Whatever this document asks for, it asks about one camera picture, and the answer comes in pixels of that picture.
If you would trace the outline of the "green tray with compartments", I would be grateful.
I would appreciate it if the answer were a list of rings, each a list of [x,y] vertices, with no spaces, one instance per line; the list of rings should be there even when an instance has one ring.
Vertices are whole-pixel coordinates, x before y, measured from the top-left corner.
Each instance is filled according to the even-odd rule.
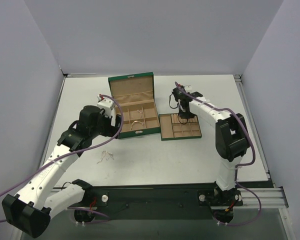
[[[159,115],[160,137],[162,141],[200,139],[202,132],[198,117],[183,119],[178,113]]]

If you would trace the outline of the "silver pearl bangle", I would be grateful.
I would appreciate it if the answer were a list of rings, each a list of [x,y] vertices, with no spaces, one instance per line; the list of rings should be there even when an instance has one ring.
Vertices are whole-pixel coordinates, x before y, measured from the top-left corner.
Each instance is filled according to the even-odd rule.
[[[132,119],[141,119],[143,117],[143,111],[139,109],[131,111],[130,116]]]
[[[139,120],[134,120],[131,122],[131,130],[132,131],[138,131],[138,130],[143,130],[146,127],[146,124],[144,121]]]

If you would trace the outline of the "green jewelry box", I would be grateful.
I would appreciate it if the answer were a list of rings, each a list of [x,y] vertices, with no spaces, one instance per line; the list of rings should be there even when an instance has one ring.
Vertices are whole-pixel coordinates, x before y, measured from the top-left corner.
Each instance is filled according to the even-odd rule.
[[[108,78],[111,96],[119,103],[122,111],[115,109],[116,114],[123,113],[123,126],[118,136],[126,139],[138,136],[158,134],[161,132],[159,115],[155,103],[154,73],[135,73]],[[131,118],[131,111],[142,110],[143,117]],[[132,130],[131,123],[141,120],[145,129]]]

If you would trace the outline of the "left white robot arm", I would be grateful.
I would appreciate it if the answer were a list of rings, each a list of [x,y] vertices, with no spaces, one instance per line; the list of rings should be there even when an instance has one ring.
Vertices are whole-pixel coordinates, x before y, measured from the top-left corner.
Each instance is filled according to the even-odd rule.
[[[80,179],[74,180],[65,190],[54,195],[50,193],[67,169],[83,152],[91,148],[94,138],[117,138],[123,120],[117,115],[115,125],[111,124],[114,107],[115,103],[106,99],[97,105],[83,107],[79,119],[62,133],[38,172],[15,195],[7,194],[2,200],[5,218],[9,224],[32,238],[37,238],[58,213],[76,203],[82,206],[91,203],[92,186]]]

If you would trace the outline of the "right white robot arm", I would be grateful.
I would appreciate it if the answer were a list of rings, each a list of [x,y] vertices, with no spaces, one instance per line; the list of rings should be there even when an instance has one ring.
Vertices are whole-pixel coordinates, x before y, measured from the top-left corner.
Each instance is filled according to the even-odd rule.
[[[215,129],[215,148],[221,157],[216,184],[223,192],[234,189],[237,165],[251,146],[244,116],[228,108],[215,107],[201,93],[186,92],[183,85],[175,87],[171,94],[180,118],[198,117]]]

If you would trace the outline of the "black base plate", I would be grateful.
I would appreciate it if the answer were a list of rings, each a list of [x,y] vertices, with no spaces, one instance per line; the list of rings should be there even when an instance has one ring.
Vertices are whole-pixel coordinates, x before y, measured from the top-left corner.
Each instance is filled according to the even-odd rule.
[[[87,220],[206,220],[216,214],[231,221],[241,207],[241,192],[222,192],[215,183],[157,184],[89,187],[74,218]]]

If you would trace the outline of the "aluminium frame rail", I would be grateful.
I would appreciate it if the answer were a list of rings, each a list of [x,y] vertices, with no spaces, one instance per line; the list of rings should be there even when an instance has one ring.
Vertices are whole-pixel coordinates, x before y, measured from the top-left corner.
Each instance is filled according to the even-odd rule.
[[[247,127],[254,144],[256,156],[254,165],[243,168],[238,175],[238,179],[246,187],[252,187],[252,190],[260,198],[262,209],[287,209],[289,204],[284,189],[277,187],[272,180],[260,137],[244,92],[242,76],[235,74],[233,77],[242,101],[242,107],[244,108],[243,115],[248,120]]]

